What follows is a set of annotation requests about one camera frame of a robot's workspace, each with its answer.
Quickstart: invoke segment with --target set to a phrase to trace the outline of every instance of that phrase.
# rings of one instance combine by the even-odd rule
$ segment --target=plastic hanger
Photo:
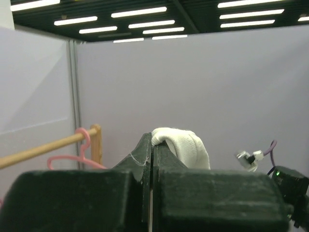
[[[88,131],[85,128],[78,128],[76,129],[75,133],[82,133],[85,136],[86,139],[86,143],[81,145],[80,148],[80,156],[72,156],[72,155],[61,155],[61,156],[52,156],[47,160],[47,167],[50,170],[53,170],[54,168],[52,167],[52,161],[54,160],[74,160],[74,161],[78,161],[84,164],[87,164],[89,166],[92,166],[94,168],[98,168],[98,169],[107,169],[106,167],[104,167],[101,164],[98,164],[90,159],[87,159],[85,157],[85,151],[87,148],[90,147],[91,142],[90,142],[90,135],[88,133]]]

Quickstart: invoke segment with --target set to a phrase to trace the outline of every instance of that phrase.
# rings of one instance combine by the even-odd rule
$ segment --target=fluorescent light
[[[301,22],[301,21],[309,21],[309,17],[300,17],[300,18],[298,19],[298,21],[299,21],[299,22]]]
[[[166,40],[166,39],[177,39],[177,38],[186,38],[188,35],[167,35],[167,36],[155,36],[153,40]]]
[[[223,23],[221,24],[221,27],[222,28],[233,28],[233,27],[255,26],[255,25],[272,24],[274,22],[275,20],[253,21],[253,22],[243,22],[243,23]]]
[[[42,6],[50,6],[54,4],[59,4],[60,0],[40,0],[40,1],[32,1],[22,4],[17,4],[11,6],[11,11],[22,11],[31,8],[37,8]]]
[[[166,28],[166,29],[145,30],[143,31],[143,34],[166,33],[166,32],[176,32],[176,31],[184,31],[184,28]]]
[[[84,17],[84,18],[75,18],[75,19],[66,19],[66,20],[55,21],[54,25],[61,26],[61,25],[74,24],[74,23],[84,23],[84,22],[96,21],[97,19],[98,19],[98,17],[96,17],[96,16]]]
[[[245,6],[267,2],[284,1],[284,0],[242,0],[242,1],[230,1],[222,2],[218,4],[218,8],[233,7],[233,6]]]
[[[91,28],[91,29],[82,29],[79,30],[80,34],[86,34],[86,33],[95,33],[95,32],[103,32],[103,31],[111,31],[111,30],[117,30],[117,27],[104,27],[104,28]]]
[[[151,23],[137,23],[137,24],[130,24],[129,28],[145,28],[145,27],[170,25],[174,23],[175,23],[175,20],[166,20],[166,21],[158,21],[158,22],[151,22]]]
[[[260,15],[277,15],[281,14],[284,9],[281,10],[273,10],[273,11],[257,11],[257,12],[248,12],[248,13],[239,13],[239,14],[224,14],[220,16],[220,19],[228,19],[228,18],[242,18],[242,17],[251,17],[251,16],[260,16]]]
[[[128,40],[115,40],[114,43],[126,43],[126,42],[137,42],[143,41],[144,38],[128,39]]]
[[[133,15],[145,15],[145,14],[152,14],[152,13],[158,13],[158,12],[165,12],[167,10],[166,7],[157,7],[157,8],[150,8],[150,9],[144,9],[144,10],[137,10],[137,11],[126,11],[126,12],[120,12],[120,13],[113,13],[111,16],[112,18],[120,18],[120,17],[126,17],[126,16],[133,16]]]

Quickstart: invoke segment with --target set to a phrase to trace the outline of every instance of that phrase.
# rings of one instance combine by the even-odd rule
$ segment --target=wooden rod
[[[91,160],[102,164],[102,134],[101,126],[94,124],[90,127],[95,129],[97,133],[91,137]]]
[[[97,134],[97,130],[95,128],[92,128],[88,130],[88,133],[90,136],[93,136]],[[0,169],[12,166],[14,164],[20,163],[25,160],[29,160],[31,158],[37,157],[39,155],[42,155],[44,153],[62,148],[64,146],[82,141],[84,139],[84,135],[81,133],[71,135],[69,137],[56,140],[54,142],[44,144],[32,149],[29,149],[27,151],[18,152],[9,156],[5,156],[0,158]]]

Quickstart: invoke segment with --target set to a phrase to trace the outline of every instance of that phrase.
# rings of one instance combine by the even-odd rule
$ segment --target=white pillar
[[[0,0],[0,27],[14,29],[11,0]]]

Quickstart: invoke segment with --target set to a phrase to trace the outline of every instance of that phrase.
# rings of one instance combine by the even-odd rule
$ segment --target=wooden rack
[[[90,130],[88,130],[88,133],[91,138],[91,159],[94,162],[102,164],[101,126],[98,124],[92,125],[90,127]],[[12,166],[14,164],[23,162],[25,160],[32,159],[34,157],[40,156],[42,154],[45,154],[53,150],[57,150],[64,146],[82,141],[83,139],[85,139],[84,135],[81,133],[77,133],[69,137],[53,141],[48,144],[43,144],[41,146],[26,150],[26,151],[22,151],[22,152],[18,152],[18,153],[9,155],[9,156],[5,156],[3,158],[0,158],[0,169]]]

